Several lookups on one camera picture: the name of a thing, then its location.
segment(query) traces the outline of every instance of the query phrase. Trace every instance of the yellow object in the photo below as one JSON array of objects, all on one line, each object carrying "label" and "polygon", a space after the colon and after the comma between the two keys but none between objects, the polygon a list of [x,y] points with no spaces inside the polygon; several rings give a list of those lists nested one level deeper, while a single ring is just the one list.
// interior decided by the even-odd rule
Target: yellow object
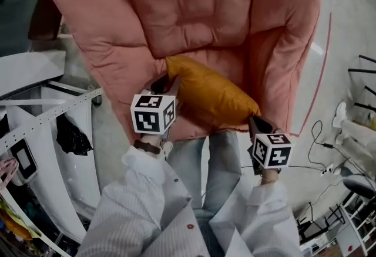
[{"label": "yellow object", "polygon": [[211,114],[217,124],[246,124],[260,115],[257,103],[234,83],[186,56],[166,58],[169,79],[182,78],[177,98],[195,110]]},{"label": "yellow object", "polygon": [[4,221],[8,230],[25,240],[41,237],[39,233],[28,227],[23,220],[14,214],[4,201],[0,201],[0,218]]}]

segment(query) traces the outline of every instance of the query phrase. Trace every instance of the jeans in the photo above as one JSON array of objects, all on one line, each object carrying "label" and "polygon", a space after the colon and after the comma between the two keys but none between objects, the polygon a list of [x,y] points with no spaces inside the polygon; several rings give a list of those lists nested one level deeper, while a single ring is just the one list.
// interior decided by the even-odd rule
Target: jeans
[{"label": "jeans", "polygon": [[192,208],[211,257],[224,256],[209,221],[233,192],[241,176],[236,133],[224,131],[209,136],[209,170],[202,204],[201,156],[205,138],[174,143],[167,162],[192,195]]}]

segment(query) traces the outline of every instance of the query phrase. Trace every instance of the pink armchair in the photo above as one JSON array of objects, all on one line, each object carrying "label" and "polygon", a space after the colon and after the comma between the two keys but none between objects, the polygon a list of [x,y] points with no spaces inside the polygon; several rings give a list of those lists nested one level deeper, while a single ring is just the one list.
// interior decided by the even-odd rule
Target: pink armchair
[{"label": "pink armchair", "polygon": [[[130,141],[130,104],[184,54],[222,74],[254,98],[261,112],[290,131],[297,85],[321,0],[54,0],[91,74],[105,90]],[[222,129],[182,108],[173,140]]]}]

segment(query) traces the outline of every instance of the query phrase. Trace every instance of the power strip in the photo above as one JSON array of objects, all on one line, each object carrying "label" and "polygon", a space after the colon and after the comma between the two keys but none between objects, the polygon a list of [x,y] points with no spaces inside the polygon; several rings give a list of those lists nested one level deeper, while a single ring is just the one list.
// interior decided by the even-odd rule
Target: power strip
[{"label": "power strip", "polygon": [[321,172],[321,176],[323,177],[323,176],[325,176],[326,174],[331,174],[331,173],[333,172],[333,167],[334,167],[334,164],[333,164],[333,163],[329,164],[329,165],[327,166],[327,168]]}]

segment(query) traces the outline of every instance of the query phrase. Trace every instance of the orange pillow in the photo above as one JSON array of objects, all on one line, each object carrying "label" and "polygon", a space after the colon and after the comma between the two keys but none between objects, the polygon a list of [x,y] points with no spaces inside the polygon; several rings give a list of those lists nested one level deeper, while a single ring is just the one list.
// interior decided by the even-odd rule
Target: orange pillow
[{"label": "orange pillow", "polygon": [[182,78],[177,98],[194,110],[213,116],[218,124],[246,124],[260,115],[257,103],[234,83],[186,56],[166,58],[169,79]]}]

